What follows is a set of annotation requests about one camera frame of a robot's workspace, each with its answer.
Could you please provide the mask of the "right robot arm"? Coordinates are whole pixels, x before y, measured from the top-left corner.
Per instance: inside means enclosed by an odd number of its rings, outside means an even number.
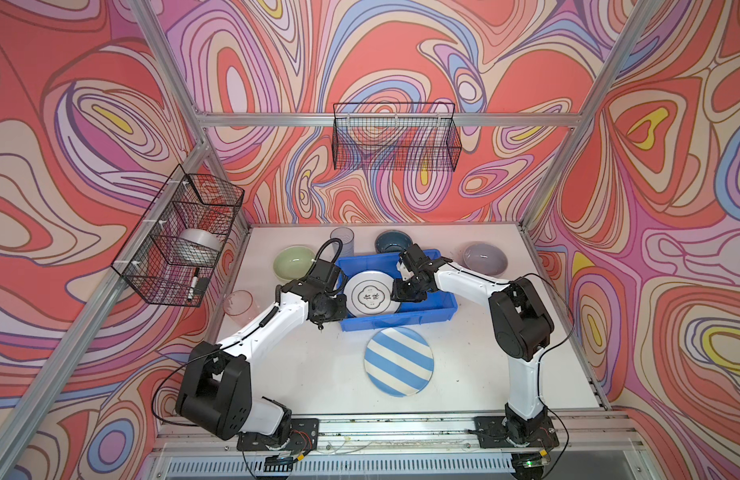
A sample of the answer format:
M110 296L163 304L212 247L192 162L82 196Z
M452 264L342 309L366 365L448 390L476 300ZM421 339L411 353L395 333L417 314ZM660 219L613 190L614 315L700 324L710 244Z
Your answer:
M495 340L508 356L509 400L499 435L482 435L486 443L512 446L559 445L552 432L550 409L541 394L541 362L555 347L551 336L555 322L532 281L524 276L497 279L461 266L447 257L433 259L417 244L399 254L401 277L392 287L392 299L420 303L430 293L446 292L487 309Z

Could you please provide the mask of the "blue white striped plate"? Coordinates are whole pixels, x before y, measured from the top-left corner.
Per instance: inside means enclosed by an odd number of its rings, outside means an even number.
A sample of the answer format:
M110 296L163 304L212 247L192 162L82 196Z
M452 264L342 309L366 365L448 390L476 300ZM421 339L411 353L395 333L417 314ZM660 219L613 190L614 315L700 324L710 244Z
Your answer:
M421 393L435 371L432 347L418 332L406 327L377 332L365 348L363 362L372 384L395 398Z

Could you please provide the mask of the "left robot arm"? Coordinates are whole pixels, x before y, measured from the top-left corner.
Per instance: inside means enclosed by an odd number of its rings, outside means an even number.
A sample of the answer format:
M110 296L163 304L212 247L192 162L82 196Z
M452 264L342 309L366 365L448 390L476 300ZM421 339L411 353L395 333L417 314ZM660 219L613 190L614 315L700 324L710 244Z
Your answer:
M248 325L218 343L202 342L180 366L184 372L175 402L186 426L229 440L256 435L273 448L292 437L292 410L254 394L253 366L301 325L320 330L348 317L345 274L337 265L344 242L326 241L305 275L275 288L273 303Z

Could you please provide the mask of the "blue plastic bin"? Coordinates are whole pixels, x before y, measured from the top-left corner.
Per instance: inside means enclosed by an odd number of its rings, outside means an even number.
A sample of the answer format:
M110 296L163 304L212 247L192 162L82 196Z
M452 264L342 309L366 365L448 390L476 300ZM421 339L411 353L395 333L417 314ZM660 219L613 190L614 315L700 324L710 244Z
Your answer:
M386 253L365 256L343 257L337 265L346 273L348 280L357 273L376 270L389 274L393 279L401 278L397 269L400 253ZM385 329L397 326L420 325L449 321L458 310L458 302L452 293L429 293L428 298L420 303L401 303L394 314L371 317L348 317L340 322L343 331L360 331Z

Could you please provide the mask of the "white plate green motif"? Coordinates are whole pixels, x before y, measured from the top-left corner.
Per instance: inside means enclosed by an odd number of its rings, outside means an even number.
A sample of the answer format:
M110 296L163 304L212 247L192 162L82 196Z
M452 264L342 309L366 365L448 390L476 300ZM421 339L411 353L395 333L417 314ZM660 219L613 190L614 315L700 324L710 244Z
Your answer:
M381 271L353 275L344 288L349 313L359 318L396 313L401 303L392 299L393 286L393 277Z

